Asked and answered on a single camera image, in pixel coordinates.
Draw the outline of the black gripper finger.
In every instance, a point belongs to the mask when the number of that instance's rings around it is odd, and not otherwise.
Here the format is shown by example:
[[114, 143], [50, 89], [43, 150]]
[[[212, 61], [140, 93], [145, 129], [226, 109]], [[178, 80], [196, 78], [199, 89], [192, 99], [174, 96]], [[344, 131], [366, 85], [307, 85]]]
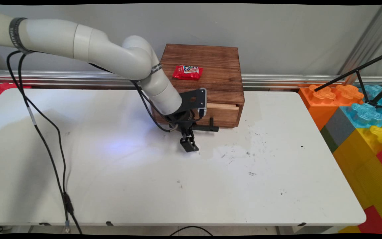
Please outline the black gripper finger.
[[192, 138], [193, 138], [193, 152], [196, 152], [196, 151], [199, 151], [199, 148], [197, 147], [196, 143], [195, 143], [195, 140], [194, 140], [194, 133], [193, 133], [193, 129], [192, 127], [188, 128], [186, 130], [186, 133], [190, 133]]
[[190, 133], [183, 133], [179, 142], [186, 152], [193, 152], [193, 138]]

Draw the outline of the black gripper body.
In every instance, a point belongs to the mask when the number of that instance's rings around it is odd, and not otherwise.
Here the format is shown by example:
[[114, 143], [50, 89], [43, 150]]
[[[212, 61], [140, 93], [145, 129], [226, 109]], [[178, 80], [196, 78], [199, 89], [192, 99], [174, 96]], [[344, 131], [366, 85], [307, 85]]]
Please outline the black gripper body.
[[175, 124], [172, 122], [178, 122], [178, 128], [177, 129], [188, 129], [192, 126], [193, 120], [195, 120], [195, 114], [192, 113], [192, 111], [184, 111], [179, 112], [171, 115], [162, 115], [165, 120], [167, 120], [167, 123], [170, 128], [174, 128]]

